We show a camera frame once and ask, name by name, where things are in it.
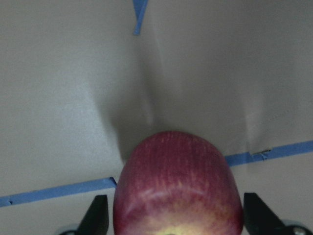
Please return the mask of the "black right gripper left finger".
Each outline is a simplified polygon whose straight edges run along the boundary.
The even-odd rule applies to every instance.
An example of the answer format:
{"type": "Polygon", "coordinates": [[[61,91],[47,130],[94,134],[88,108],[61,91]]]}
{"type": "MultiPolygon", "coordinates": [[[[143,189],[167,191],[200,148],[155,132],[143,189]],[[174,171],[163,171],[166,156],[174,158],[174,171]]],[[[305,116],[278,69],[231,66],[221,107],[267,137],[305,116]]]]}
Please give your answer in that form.
{"type": "Polygon", "coordinates": [[[108,232],[108,198],[97,195],[88,208],[75,235],[106,235],[108,232]]]}

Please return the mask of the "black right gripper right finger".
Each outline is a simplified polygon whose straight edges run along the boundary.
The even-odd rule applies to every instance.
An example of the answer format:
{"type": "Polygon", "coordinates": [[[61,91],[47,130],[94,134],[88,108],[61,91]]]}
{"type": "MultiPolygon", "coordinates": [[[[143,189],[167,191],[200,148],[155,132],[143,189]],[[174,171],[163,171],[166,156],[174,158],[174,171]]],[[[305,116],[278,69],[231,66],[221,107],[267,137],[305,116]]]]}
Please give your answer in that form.
{"type": "Polygon", "coordinates": [[[250,235],[292,235],[286,226],[254,192],[244,193],[244,225],[250,235]]]}

